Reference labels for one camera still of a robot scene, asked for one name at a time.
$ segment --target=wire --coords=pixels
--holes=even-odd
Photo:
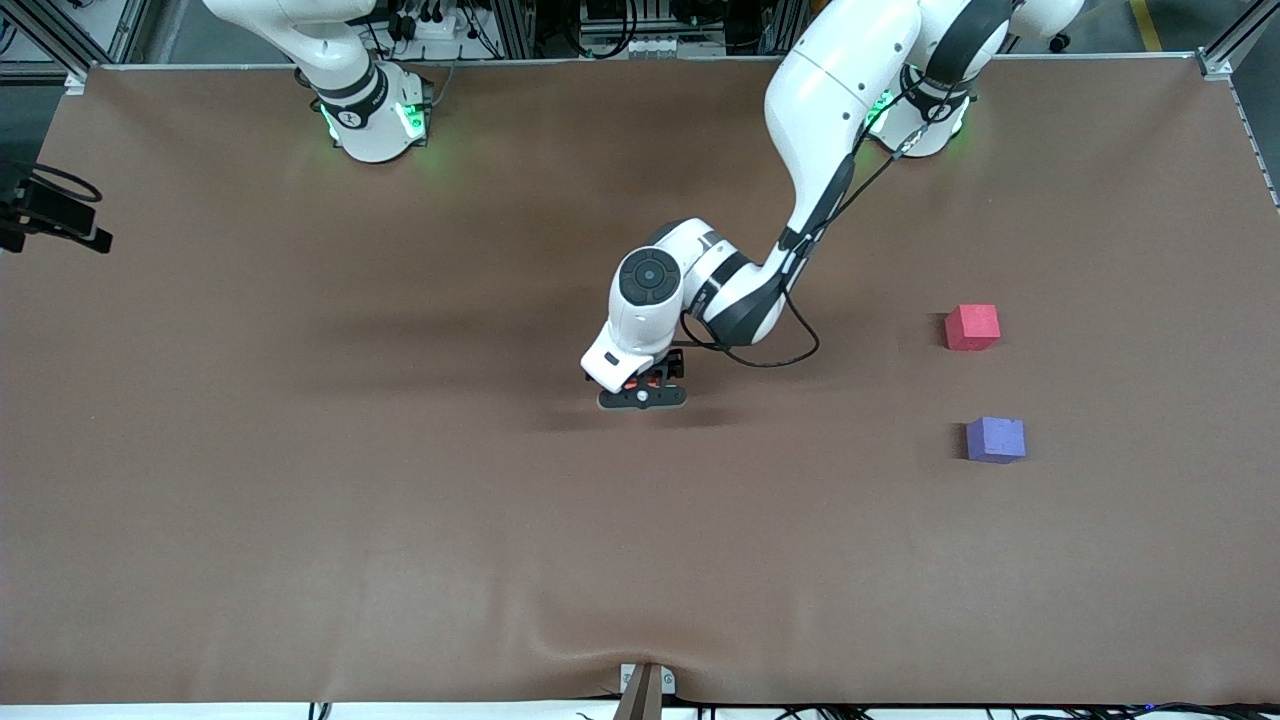
[[[631,29],[627,29],[627,15],[626,10],[623,9],[622,36],[618,37],[618,44],[613,46],[613,50],[609,50],[604,55],[596,55],[594,51],[584,49],[582,45],[573,38],[573,32],[571,29],[573,26],[573,17],[570,14],[570,12],[577,6],[577,1],[579,0],[564,1],[564,17],[562,18],[564,22],[561,24],[562,33],[564,35],[564,41],[568,42],[568,46],[572,47],[575,53],[577,53],[582,58],[593,60],[608,60],[609,58],[617,56],[620,53],[631,46],[631,41],[636,38],[636,31],[640,29],[640,9],[636,6],[636,0],[628,0],[626,5],[627,8],[631,9]],[[579,28],[581,28],[582,26],[581,20],[577,22],[577,26]]]
[[[32,181],[38,182],[40,184],[50,190],[58,191],[73,200],[79,200],[82,202],[99,202],[102,200],[102,193],[96,187],[84,181],[84,178],[81,178],[79,176],[73,176],[67,170],[59,170],[58,168],[51,168],[41,163],[20,163],[18,160],[6,160],[4,158],[0,158],[0,165],[9,165],[10,168],[26,170],[27,173],[31,174]],[[72,184],[79,186],[81,188],[88,192],[83,193],[76,192],[74,190],[69,190],[67,186],[58,184],[56,182],[49,178],[37,176],[36,173],[44,173],[46,176],[54,176],[56,178],[61,178]]]
[[[453,64],[449,65],[449,74],[444,78],[444,85],[440,86],[440,94],[431,97],[431,108],[435,108],[440,102],[444,102],[444,94],[449,91],[449,83],[453,82],[453,70],[458,69],[458,60],[462,59],[462,46],[458,45],[458,56],[453,59]]]
[[[800,322],[800,327],[803,327],[805,332],[809,333],[809,340],[813,341],[813,345],[809,347],[809,350],[801,352],[800,355],[796,355],[794,357],[787,357],[786,360],[772,360],[767,363],[748,360],[746,357],[736,355],[730,347],[719,345],[718,342],[707,342],[700,337],[695,336],[692,331],[689,329],[689,323],[687,323],[689,313],[681,313],[680,315],[680,329],[685,331],[685,334],[689,337],[689,343],[672,343],[672,346],[701,347],[704,350],[714,350],[717,352],[724,354],[726,357],[737,363],[739,365],[745,365],[748,368],[786,368],[787,365],[795,365],[796,363],[808,360],[809,357],[813,357],[814,354],[818,352],[818,350],[822,347],[822,338],[818,337],[818,331],[813,329],[813,325],[809,324],[809,320],[806,320],[804,314],[801,314],[800,310],[796,307],[795,301],[791,300],[791,291],[787,290],[785,283],[782,286],[782,299],[786,301],[787,307],[791,309],[791,314],[795,315],[796,320]]]
[[[484,23],[477,19],[474,0],[462,0],[458,6],[462,9],[462,14],[466,15],[467,24],[471,26],[471,29],[476,31],[476,37],[480,40],[480,45],[483,45],[484,49],[493,55],[494,60],[502,60],[502,53],[498,53],[498,46],[489,38],[489,32],[485,31]]]
[[[924,76],[922,74],[918,81],[915,81],[914,83],[911,83],[906,88],[904,88],[902,92],[900,92],[896,97],[893,97],[892,100],[890,100],[890,102],[887,105],[884,105],[883,108],[881,108],[879,111],[876,113],[876,115],[873,115],[872,118],[868,118],[868,120],[865,122],[861,132],[858,133],[858,138],[854,141],[854,147],[851,150],[851,154],[854,154],[854,155],[858,154],[858,149],[861,146],[863,141],[867,140],[867,136],[869,135],[872,126],[874,126],[876,122],[884,113],[887,113],[890,108],[892,108],[895,104],[897,104],[902,97],[906,97],[906,95],[909,92],[911,92],[913,90],[915,90],[916,87],[919,87],[920,83],[923,83],[923,82],[924,82]],[[890,154],[888,159],[884,160],[884,163],[882,163],[879,168],[876,168],[876,172],[873,172],[870,174],[870,177],[868,177],[865,181],[863,181],[863,183],[860,186],[858,186],[858,188],[854,190],[854,192],[851,192],[849,195],[849,197],[838,208],[836,208],[836,211],[832,213],[831,217],[828,217],[826,220],[818,223],[812,231],[809,231],[809,237],[810,238],[812,237],[817,237],[817,234],[819,232],[822,232],[823,229],[826,229],[827,225],[829,225],[832,222],[835,222],[836,218],[838,218],[841,215],[841,213],[844,213],[845,210],[847,210],[849,206],[852,205],[854,201],[858,200],[858,197],[868,187],[870,187],[872,183],[876,182],[881,177],[881,174],[883,174],[884,170],[887,170],[888,167],[895,160],[897,160],[899,158],[901,158],[906,152],[906,150],[909,149],[909,146],[911,143],[914,143],[915,141],[919,140],[919,136],[929,126],[932,126],[933,123],[938,122],[940,114],[941,114],[941,109],[946,108],[947,102],[951,101],[951,96],[955,92],[955,88],[956,88],[957,85],[959,85],[959,82],[951,83],[951,86],[947,88],[947,95],[942,99],[941,104],[936,105],[933,108],[933,110],[931,110],[929,117],[925,119],[924,124],[920,126],[919,129],[916,129],[915,132],[913,132],[911,135],[909,135],[905,140],[902,140],[902,142],[899,143],[899,146],[893,150],[893,152]],[[809,320],[806,320],[805,316],[796,307],[795,300],[791,299],[791,291],[787,287],[787,278],[782,279],[782,297],[786,301],[787,307],[791,310],[791,314],[795,315],[796,320],[805,329],[805,332],[809,333],[809,337],[813,340],[813,346],[809,347],[809,350],[801,352],[800,355],[796,355],[794,357],[788,357],[786,360],[774,360],[774,361],[768,361],[768,363],[756,363],[754,360],[748,360],[745,357],[740,357],[739,355],[736,355],[732,351],[731,347],[722,346],[718,342],[707,342],[707,341],[699,338],[698,336],[695,336],[692,332],[690,332],[689,323],[686,320],[687,313],[682,313],[680,315],[680,327],[681,327],[682,331],[685,331],[685,334],[689,336],[690,345],[681,343],[681,346],[684,346],[684,347],[689,347],[689,346],[701,347],[701,348],[705,348],[705,350],[714,350],[714,351],[718,351],[718,352],[723,352],[724,356],[728,357],[730,360],[733,360],[735,363],[737,363],[740,365],[745,365],[748,368],[786,368],[787,365],[795,365],[796,363],[801,363],[804,360],[808,360],[809,357],[813,357],[818,352],[818,350],[822,347],[822,338],[818,336],[818,331],[815,331],[813,328],[813,325],[809,324]],[[865,711],[863,711],[863,710],[859,708],[858,714],[859,715],[856,715],[856,719],[859,719],[859,720],[869,720],[867,717]],[[850,720],[850,719],[837,717],[837,720]]]
[[[870,133],[872,126],[874,126],[876,122],[879,120],[881,115],[883,115],[884,113],[887,113],[890,108],[892,108],[899,100],[901,100],[902,97],[905,97],[909,92],[911,92],[913,90],[915,90],[916,87],[919,87],[920,83],[923,83],[923,82],[924,82],[924,76],[922,74],[920,79],[915,81],[906,90],[904,90],[902,92],[900,92],[897,95],[897,97],[895,97],[893,100],[891,100],[888,102],[888,105],[884,105],[883,108],[881,108],[879,113],[876,113],[876,117],[870,122],[868,122],[867,127],[863,128],[863,132],[858,135],[858,141],[854,142],[854,151],[852,151],[854,155],[858,154],[858,149],[861,146],[863,141],[867,140],[867,136]],[[899,143],[899,146],[893,149],[893,152],[890,154],[888,160],[884,160],[884,163],[879,168],[877,168],[874,173],[872,173],[872,177],[869,177],[867,179],[867,182],[864,182],[863,184],[860,184],[858,187],[858,190],[855,190],[844,202],[841,202],[840,206],[836,208],[836,211],[832,213],[829,218],[827,218],[826,220],[823,220],[823,222],[818,223],[817,225],[814,225],[814,228],[812,231],[809,231],[810,236],[817,236],[819,232],[827,229],[827,227],[831,225],[831,223],[836,222],[836,218],[838,218],[841,214],[844,214],[844,211],[847,210],[849,206],[854,204],[854,200],[858,200],[858,196],[861,195],[863,191],[867,190],[872,184],[872,182],[874,182],[876,178],[878,178],[881,176],[881,173],[883,173],[890,167],[890,164],[892,164],[895,160],[900,159],[902,155],[906,154],[906,150],[909,149],[909,143],[914,143],[915,141],[918,141],[919,137],[920,137],[920,135],[925,129],[928,129],[929,126],[940,122],[938,115],[941,113],[941,109],[946,108],[947,102],[951,101],[951,96],[955,94],[955,88],[956,88],[957,85],[960,85],[959,81],[957,82],[952,82],[951,86],[947,87],[947,94],[942,99],[942,102],[934,105],[933,110],[929,111],[929,117],[925,118],[924,124],[922,124],[911,135],[906,136],[906,138],[902,140],[902,142]]]
[[[378,31],[374,29],[374,22],[366,19],[365,20],[365,27],[369,28],[369,37],[374,38],[374,47],[378,49],[378,59],[379,60],[387,60],[387,59],[389,59],[390,55],[388,55],[387,50],[383,47],[383,41],[378,40]]]

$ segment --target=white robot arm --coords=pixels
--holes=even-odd
[[[329,133],[348,155],[383,163],[426,136],[422,78],[375,63],[346,20],[374,0],[205,0],[219,18],[289,56],[320,96]]]
[[[581,360],[604,387],[602,407],[684,401],[682,392],[666,392],[669,373],[662,368],[673,357],[668,351],[682,314],[698,320],[719,350],[764,338],[849,191],[855,142],[884,88],[909,78],[900,92],[908,100],[901,109],[910,113],[899,117],[911,119],[890,128],[900,135],[891,143],[895,156],[925,142],[936,143],[931,151],[941,149],[952,123],[936,126],[968,101],[973,78],[1007,32],[1011,10],[1010,0],[831,3],[782,60],[765,94],[769,137],[796,196],[781,237],[756,265],[705,222],[689,219],[659,228],[623,258],[611,284],[608,320]],[[652,370],[655,365],[660,374]]]

